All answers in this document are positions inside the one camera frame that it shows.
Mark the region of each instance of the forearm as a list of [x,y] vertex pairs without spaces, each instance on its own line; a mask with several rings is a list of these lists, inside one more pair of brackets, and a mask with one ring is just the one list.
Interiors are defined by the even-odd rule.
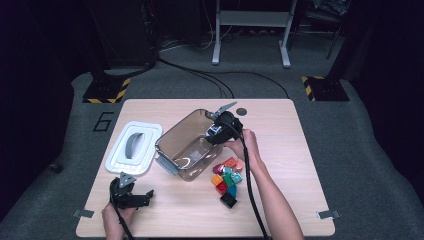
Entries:
[[265,218],[273,239],[303,239],[300,225],[286,198],[262,161],[252,171],[258,185]]

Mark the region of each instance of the orange block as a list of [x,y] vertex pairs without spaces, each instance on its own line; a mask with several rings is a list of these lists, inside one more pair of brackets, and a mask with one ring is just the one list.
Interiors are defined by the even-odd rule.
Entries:
[[237,165],[237,160],[234,159],[233,157],[230,157],[229,159],[225,160],[225,162],[223,162],[222,164],[224,164],[224,166],[226,167],[233,168]]
[[219,174],[215,174],[215,176],[212,177],[211,182],[213,185],[218,186],[224,179],[219,176]]
[[237,162],[237,165],[233,168],[235,172],[241,172],[241,170],[243,170],[244,167],[244,161],[239,160]]

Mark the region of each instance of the black cable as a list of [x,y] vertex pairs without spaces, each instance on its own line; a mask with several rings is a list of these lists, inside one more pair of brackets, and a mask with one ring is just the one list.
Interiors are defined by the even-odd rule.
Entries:
[[111,200],[111,203],[112,203],[113,208],[115,209],[116,214],[118,215],[119,223],[122,225],[122,228],[124,229],[125,233],[127,234],[128,239],[135,240],[135,238],[131,234],[130,229],[128,228],[127,223],[125,222],[125,219],[119,213],[118,207],[116,206],[116,203],[113,200],[112,193],[110,193],[110,200]]
[[250,203],[252,205],[253,212],[255,213],[256,220],[259,223],[259,227],[261,228],[264,239],[268,240],[268,234],[266,233],[266,229],[265,229],[265,226],[262,222],[261,215],[259,215],[258,207],[256,206],[255,198],[253,197],[252,183],[251,183],[251,180],[250,180],[249,153],[248,153],[248,150],[247,150],[247,147],[246,147],[246,143],[244,142],[243,134],[242,133],[240,134],[239,132],[237,132],[237,130],[235,130],[233,128],[233,126],[231,126],[231,124],[228,124],[226,122],[222,122],[222,123],[224,125],[226,125],[227,127],[229,127],[237,135],[237,137],[240,138],[240,141],[243,144],[244,162],[245,162],[245,166],[246,166],[247,193],[249,194]]
[[216,78],[216,77],[214,77],[214,76],[211,76],[210,74],[208,74],[208,73],[202,73],[201,71],[196,71],[196,70],[193,70],[193,69],[190,69],[190,68],[186,68],[186,67],[183,67],[183,66],[180,66],[180,65],[177,65],[177,64],[174,64],[174,63],[170,63],[170,62],[168,62],[168,61],[166,61],[166,60],[164,60],[164,59],[162,59],[162,58],[160,58],[160,57],[158,57],[158,59],[157,59],[159,62],[162,62],[162,63],[164,63],[164,64],[166,64],[166,65],[169,65],[169,66],[172,66],[172,67],[175,67],[175,68],[178,68],[178,69],[181,69],[181,70],[183,70],[183,71],[186,71],[186,72],[189,72],[189,73],[191,73],[191,74],[193,74],[193,75],[196,75],[196,76],[198,76],[198,77],[200,77],[198,74],[203,74],[204,76],[208,76],[208,77],[210,77],[210,78],[212,78],[212,79],[214,79],[215,81],[217,81],[217,82],[219,82],[219,83],[221,83],[225,88],[227,88],[227,90],[231,93],[231,97],[232,98],[234,98],[234,93],[233,93],[233,91],[231,90],[231,88],[230,87],[228,87],[228,85],[226,85],[224,82],[222,82],[221,80],[219,80],[218,78]]
[[213,78],[213,76],[211,76],[210,74],[235,74],[235,73],[237,73],[237,74],[240,74],[240,73],[246,73],[246,74],[252,74],[252,75],[255,75],[255,76],[258,76],[258,77],[262,77],[262,78],[265,78],[265,79],[267,79],[267,80],[269,80],[269,81],[271,81],[271,82],[273,82],[274,84],[276,84],[278,87],[280,87],[283,91],[284,91],[284,93],[285,93],[285,95],[286,95],[286,97],[287,97],[287,99],[290,99],[290,96],[289,96],[289,94],[288,94],[288,92],[287,92],[287,90],[281,85],[281,84],[279,84],[278,82],[276,82],[275,80],[272,80],[271,78],[269,78],[269,77],[266,77],[266,76],[264,76],[264,75],[262,75],[262,74],[259,74],[259,73],[255,73],[255,72],[248,72],[248,71],[224,71],[224,72],[208,72],[208,71],[201,71],[201,70],[197,70],[197,69],[193,69],[193,68],[188,68],[188,67],[183,67],[183,66],[180,66],[180,65],[176,65],[176,64],[174,64],[174,63],[170,63],[170,62],[168,62],[168,61],[166,61],[166,60],[164,60],[164,59],[162,59],[162,58],[160,58],[160,57],[158,57],[158,61],[160,61],[160,62],[162,62],[162,63],[165,63],[165,64],[167,64],[167,65],[170,65],[170,66],[173,66],[173,67],[176,67],[176,68],[180,68],[180,69],[182,69],[182,70],[185,70],[185,71],[192,71],[192,72],[195,72],[195,73],[200,73],[200,74],[205,74],[205,75],[207,75],[207,76],[210,76],[210,77],[212,77]]

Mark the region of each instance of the yellow black hazard tape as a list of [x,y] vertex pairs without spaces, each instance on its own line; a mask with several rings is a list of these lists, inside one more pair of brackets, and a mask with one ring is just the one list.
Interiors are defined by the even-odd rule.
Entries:
[[125,92],[128,88],[128,85],[130,84],[130,81],[131,79],[129,78],[123,81],[119,91],[117,91],[116,94],[113,94],[113,96],[107,96],[107,97],[85,97],[84,96],[83,103],[119,103],[124,97]]
[[302,82],[303,82],[303,86],[305,86],[305,90],[306,90],[306,95],[308,95],[308,98],[310,101],[315,101],[315,96],[314,93],[312,91],[312,87],[310,85],[310,79],[322,79],[324,80],[324,77],[319,77],[319,76],[315,76],[315,77],[311,77],[311,76],[302,76]]

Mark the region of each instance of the brown tinted container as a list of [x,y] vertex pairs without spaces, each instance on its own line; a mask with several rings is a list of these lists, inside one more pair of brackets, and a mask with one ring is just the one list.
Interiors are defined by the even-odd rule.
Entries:
[[156,161],[185,181],[193,181],[222,152],[222,145],[213,146],[205,139],[213,124],[207,113],[204,109],[193,111],[156,141]]

